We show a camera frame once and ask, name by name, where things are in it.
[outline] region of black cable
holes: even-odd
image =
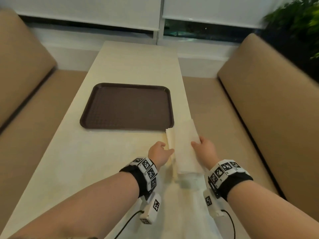
[[[124,230],[124,228],[127,226],[127,224],[130,222],[130,220],[133,219],[134,216],[136,216],[138,213],[144,213],[144,211],[138,211],[134,215],[131,216],[131,218],[126,222],[126,224],[123,226],[123,228],[120,230],[120,232],[116,235],[114,239],[117,239],[118,236],[121,234],[121,232]]]
[[[233,228],[234,228],[234,239],[236,239],[235,225],[234,225],[234,222],[233,222],[232,217],[230,216],[230,214],[229,214],[226,210],[221,210],[221,211],[222,211],[222,212],[226,212],[226,213],[227,213],[227,215],[229,216],[230,220],[232,221]]]

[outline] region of skin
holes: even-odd
[[[199,161],[211,169],[220,161],[214,144],[204,137],[192,142]],[[174,150],[157,142],[148,157],[159,170]],[[135,178],[119,172],[86,187],[54,206],[10,238],[98,237],[103,239],[138,199]],[[319,223],[253,181],[234,186],[228,203],[252,239],[319,238]]]

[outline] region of folded napkin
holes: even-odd
[[[199,164],[190,142],[200,143],[194,121],[188,120],[175,124],[173,128],[166,129],[169,148],[175,149],[175,160],[178,174],[197,173],[204,174],[204,168]]]

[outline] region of foliage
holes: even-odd
[[[264,17],[268,26],[290,31],[319,58],[319,0],[293,0]]]

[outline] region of table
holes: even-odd
[[[177,52],[167,47],[106,41],[64,116],[0,239],[86,186],[118,172],[137,156],[146,156],[164,132],[90,131],[79,124],[94,85],[101,82],[159,85],[169,88],[175,123],[191,119]],[[121,238],[221,238],[209,217],[202,190],[181,188],[169,161],[160,171],[162,204],[155,225],[137,218]],[[114,238],[139,209],[140,199],[107,238]]]

